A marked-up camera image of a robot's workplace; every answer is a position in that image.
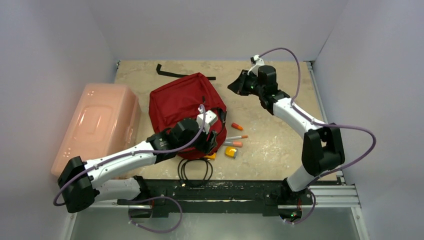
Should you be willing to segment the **red student backpack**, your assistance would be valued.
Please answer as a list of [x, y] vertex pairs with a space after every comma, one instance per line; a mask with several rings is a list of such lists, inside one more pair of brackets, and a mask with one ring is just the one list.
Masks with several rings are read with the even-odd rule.
[[149, 94], [148, 114], [155, 133], [174, 127], [185, 119], [196, 119], [199, 106], [202, 104], [206, 111], [212, 111], [218, 117], [210, 130], [216, 132], [216, 146], [209, 152], [215, 154], [227, 137], [225, 127], [227, 106], [211, 84], [215, 76], [205, 76], [202, 73], [178, 74], [161, 70], [162, 65], [156, 66], [158, 75], [174, 77], [173, 80]]

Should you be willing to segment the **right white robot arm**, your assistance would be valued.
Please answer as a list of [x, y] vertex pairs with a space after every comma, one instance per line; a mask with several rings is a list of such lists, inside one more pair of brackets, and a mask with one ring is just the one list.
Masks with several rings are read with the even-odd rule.
[[287, 93], [278, 88], [274, 67], [260, 66], [257, 74], [242, 70], [228, 89], [240, 96], [257, 96], [264, 109], [283, 120], [303, 140], [301, 166], [284, 180], [280, 191], [284, 202], [294, 203], [316, 177], [344, 164], [340, 129], [335, 124], [314, 121], [310, 114], [298, 107]]

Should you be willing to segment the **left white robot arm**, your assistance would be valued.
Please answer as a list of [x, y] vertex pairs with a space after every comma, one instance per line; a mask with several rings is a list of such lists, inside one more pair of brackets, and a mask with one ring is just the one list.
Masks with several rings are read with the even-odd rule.
[[210, 123], [185, 118], [174, 127], [166, 128], [112, 155], [86, 161], [74, 156], [58, 177], [59, 191], [53, 205], [65, 206], [68, 213], [77, 213], [104, 196], [101, 186], [127, 171], [169, 160], [184, 149], [193, 148], [201, 156], [209, 155], [217, 147], [217, 137], [224, 127], [220, 120]]

